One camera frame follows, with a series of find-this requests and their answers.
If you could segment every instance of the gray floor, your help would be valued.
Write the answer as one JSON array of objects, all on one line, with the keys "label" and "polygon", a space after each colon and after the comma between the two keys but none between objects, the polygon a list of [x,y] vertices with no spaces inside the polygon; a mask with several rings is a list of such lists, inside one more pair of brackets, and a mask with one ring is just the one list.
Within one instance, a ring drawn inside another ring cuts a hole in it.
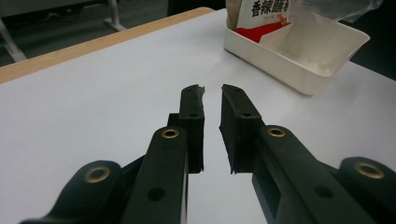
[{"label": "gray floor", "polygon": [[[122,0],[119,2],[120,23],[126,28],[166,17],[167,1]],[[108,6],[84,7],[78,16],[54,17],[18,26],[11,30],[15,42],[28,58],[63,49],[115,31],[104,24]],[[0,47],[0,66],[14,63]]]}]

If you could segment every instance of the table surface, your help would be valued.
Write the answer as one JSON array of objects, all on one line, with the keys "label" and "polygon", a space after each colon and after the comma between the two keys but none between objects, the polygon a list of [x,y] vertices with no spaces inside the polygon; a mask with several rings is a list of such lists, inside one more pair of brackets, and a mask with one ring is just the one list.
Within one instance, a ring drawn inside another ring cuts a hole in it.
[{"label": "table surface", "polygon": [[223,84],[244,89],[264,122],[289,128],[320,161],[338,167],[362,156],[396,170],[395,81],[347,63],[321,94],[302,95],[226,51],[225,19],[225,10],[208,13],[45,69],[43,61],[29,76],[32,64],[24,73],[8,67],[0,223],[46,215],[84,164],[124,166],[145,154],[193,84],[205,86],[205,171],[189,178],[190,224],[265,223],[251,175],[230,175],[219,132]]},{"label": "table surface", "polygon": [[106,35],[75,46],[71,46],[69,48],[60,49],[51,53],[37,56],[23,62],[0,67],[0,83],[29,75],[33,72],[51,67],[55,64],[66,62],[99,49],[108,48],[129,39],[133,39],[141,35],[160,30],[167,26],[175,25],[177,23],[205,15],[206,13],[210,12],[213,12],[213,9],[208,7],[198,7],[194,10],[180,13],[158,21],[152,21],[126,31],[117,32],[112,35]]}]

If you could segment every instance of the plastic bag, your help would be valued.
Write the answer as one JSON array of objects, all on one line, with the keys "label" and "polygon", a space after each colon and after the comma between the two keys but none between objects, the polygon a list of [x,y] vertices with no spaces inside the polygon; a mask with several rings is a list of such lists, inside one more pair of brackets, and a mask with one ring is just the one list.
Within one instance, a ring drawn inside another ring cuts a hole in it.
[{"label": "plastic bag", "polygon": [[357,20],[364,13],[379,8],[383,0],[290,0],[289,21],[326,23]]},{"label": "plastic bag", "polygon": [[[235,30],[239,18],[241,2],[257,0],[226,0],[228,11],[227,27]],[[383,0],[260,0],[260,3],[275,4],[279,1],[290,4],[289,22],[326,23],[332,21],[357,20],[364,13],[379,8]]]}]

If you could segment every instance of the metal frame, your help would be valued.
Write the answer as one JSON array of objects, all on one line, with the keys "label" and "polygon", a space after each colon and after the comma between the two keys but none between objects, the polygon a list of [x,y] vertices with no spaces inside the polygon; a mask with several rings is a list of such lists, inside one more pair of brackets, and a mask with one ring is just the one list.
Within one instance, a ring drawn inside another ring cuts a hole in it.
[{"label": "metal frame", "polygon": [[[111,17],[108,19],[105,19],[105,23],[118,32],[126,30],[126,28],[120,24],[120,16],[119,16],[117,0],[108,0],[108,6],[110,9]],[[12,39],[7,27],[4,25],[1,18],[0,18],[0,35],[5,40],[4,46],[5,46],[8,54],[14,60],[14,62],[17,63],[17,62],[27,59],[27,57],[23,54],[21,49],[18,47],[18,45]]]}]

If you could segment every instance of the screw hole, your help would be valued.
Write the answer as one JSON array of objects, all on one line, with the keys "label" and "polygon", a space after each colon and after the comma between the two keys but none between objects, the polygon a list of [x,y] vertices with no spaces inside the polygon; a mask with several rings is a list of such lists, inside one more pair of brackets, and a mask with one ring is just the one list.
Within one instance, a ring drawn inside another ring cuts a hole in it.
[{"label": "screw hole", "polygon": [[273,137],[283,137],[286,135],[285,131],[278,128],[271,128],[268,130],[268,133]]},{"label": "screw hole", "polygon": [[104,175],[104,174],[105,174],[105,171],[104,171],[104,170],[95,170],[95,171],[93,171],[93,172],[91,173],[90,177],[91,177],[91,178],[99,178],[99,177],[101,177],[101,176]]},{"label": "screw hole", "polygon": [[370,167],[370,166],[362,166],[361,169],[364,172],[367,172],[367,173],[370,173],[370,174],[376,174],[377,173],[377,171],[373,167]]},{"label": "screw hole", "polygon": [[152,202],[158,202],[165,196],[165,190],[162,188],[153,188],[148,191],[148,199]]},{"label": "screw hole", "polygon": [[332,191],[324,186],[316,186],[314,192],[321,198],[332,198]]}]

